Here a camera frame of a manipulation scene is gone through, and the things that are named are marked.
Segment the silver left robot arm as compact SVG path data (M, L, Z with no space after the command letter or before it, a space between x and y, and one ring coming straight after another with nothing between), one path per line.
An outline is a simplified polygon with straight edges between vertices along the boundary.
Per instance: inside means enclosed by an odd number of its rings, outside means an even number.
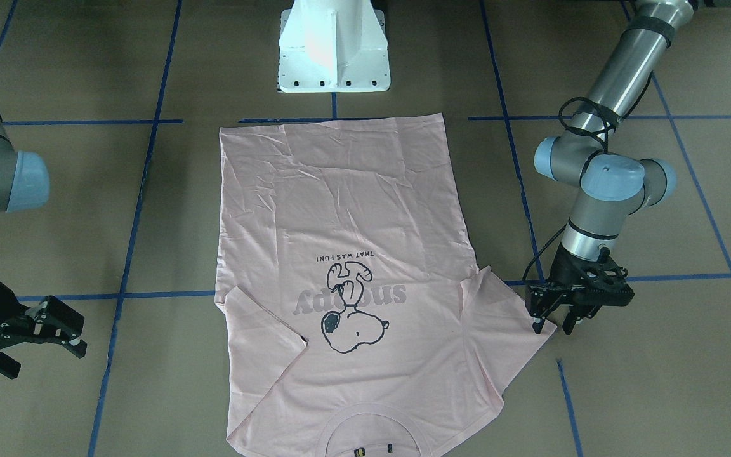
M577 194L556 234L560 244L545 283L526 286L525 306L535 333L546 329L546 319L560 307L568 309L562 330L571 334L601 308L624 307L635 297L628 271L614 260L612 249L626 218L664 202L678 177L664 160L619 154L611 141L696 9L696 1L636 2L632 20L587 95L563 104L572 107L569 116L558 115L563 133L537 146L536 171Z

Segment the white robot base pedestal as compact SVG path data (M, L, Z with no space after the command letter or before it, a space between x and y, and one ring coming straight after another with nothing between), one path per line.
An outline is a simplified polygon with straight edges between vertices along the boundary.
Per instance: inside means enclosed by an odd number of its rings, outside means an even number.
M377 1L295 1L280 14L277 88L373 93L392 85L384 8Z

